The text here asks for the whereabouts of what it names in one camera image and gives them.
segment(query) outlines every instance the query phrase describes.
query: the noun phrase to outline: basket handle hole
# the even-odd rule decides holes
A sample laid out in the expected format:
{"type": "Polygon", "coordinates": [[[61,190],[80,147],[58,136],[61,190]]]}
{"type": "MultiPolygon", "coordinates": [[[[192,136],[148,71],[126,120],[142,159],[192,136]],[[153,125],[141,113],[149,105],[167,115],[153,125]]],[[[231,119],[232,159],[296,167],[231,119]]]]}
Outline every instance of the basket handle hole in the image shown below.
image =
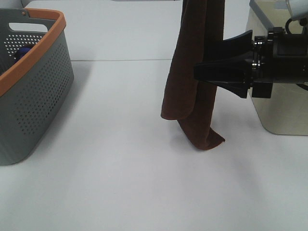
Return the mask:
{"type": "Polygon", "coordinates": [[[28,31],[28,32],[48,32],[48,29],[43,24],[34,23],[9,23],[9,27],[14,31],[28,31]]]}

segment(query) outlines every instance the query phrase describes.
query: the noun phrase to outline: gray laundry basket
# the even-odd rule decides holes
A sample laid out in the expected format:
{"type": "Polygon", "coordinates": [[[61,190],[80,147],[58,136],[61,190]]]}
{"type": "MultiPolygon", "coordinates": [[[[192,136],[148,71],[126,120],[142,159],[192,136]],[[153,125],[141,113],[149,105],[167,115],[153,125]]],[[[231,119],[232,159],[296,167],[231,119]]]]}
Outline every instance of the gray laundry basket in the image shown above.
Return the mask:
{"type": "Polygon", "coordinates": [[[74,74],[63,13],[0,9],[0,18],[0,165],[9,165],[31,153],[64,102],[74,74]],[[16,31],[9,23],[41,24],[48,32],[16,31]],[[14,55],[26,45],[34,47],[16,62],[14,55]]]}

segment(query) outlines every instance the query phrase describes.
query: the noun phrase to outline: white tabletop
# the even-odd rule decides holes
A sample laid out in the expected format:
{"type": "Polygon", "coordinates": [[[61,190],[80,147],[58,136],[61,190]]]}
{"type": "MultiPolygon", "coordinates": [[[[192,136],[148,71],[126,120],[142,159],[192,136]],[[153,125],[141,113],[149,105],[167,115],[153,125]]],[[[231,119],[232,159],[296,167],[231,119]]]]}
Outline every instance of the white tabletop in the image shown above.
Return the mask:
{"type": "Polygon", "coordinates": [[[73,62],[33,154],[0,167],[1,231],[306,231],[307,137],[265,131],[219,89],[219,147],[160,118],[170,61],[73,62]]]}
{"type": "Polygon", "coordinates": [[[171,59],[182,1],[32,1],[64,13],[72,60],[171,59]]]}

